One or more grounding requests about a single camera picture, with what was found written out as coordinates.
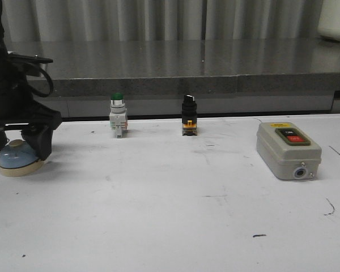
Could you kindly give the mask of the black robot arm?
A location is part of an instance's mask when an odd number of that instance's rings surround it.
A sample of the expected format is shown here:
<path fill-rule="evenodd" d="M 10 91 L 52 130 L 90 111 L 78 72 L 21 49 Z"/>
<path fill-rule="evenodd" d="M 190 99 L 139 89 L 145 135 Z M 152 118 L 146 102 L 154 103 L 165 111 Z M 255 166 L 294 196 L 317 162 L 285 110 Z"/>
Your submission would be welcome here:
<path fill-rule="evenodd" d="M 34 149 L 40 160 L 52 152 L 53 131 L 62 122 L 60 112 L 34 100 L 34 96 L 47 97 L 30 86 L 27 76 L 42 75 L 48 82 L 49 92 L 54 86 L 51 77 L 41 67 L 52 59 L 9 53 L 6 49 L 0 1 L 0 151 L 7 145 L 6 131 L 19 130 L 23 139 Z"/>

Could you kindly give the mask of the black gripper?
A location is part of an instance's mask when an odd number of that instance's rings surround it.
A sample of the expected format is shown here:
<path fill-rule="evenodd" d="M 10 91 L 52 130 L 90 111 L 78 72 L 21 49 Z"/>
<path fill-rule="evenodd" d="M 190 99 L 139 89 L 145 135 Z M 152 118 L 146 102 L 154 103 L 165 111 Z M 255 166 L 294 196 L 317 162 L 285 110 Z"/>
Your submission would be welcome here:
<path fill-rule="evenodd" d="M 0 151 L 7 145 L 6 124 L 36 124 L 22 130 L 22 138 L 40 160 L 52 153 L 53 130 L 62 122 L 60 112 L 52 110 L 34 96 L 48 97 L 54 90 L 51 77 L 43 66 L 50 58 L 9 53 L 0 57 Z M 41 92 L 28 83 L 27 76 L 44 77 L 48 92 Z"/>

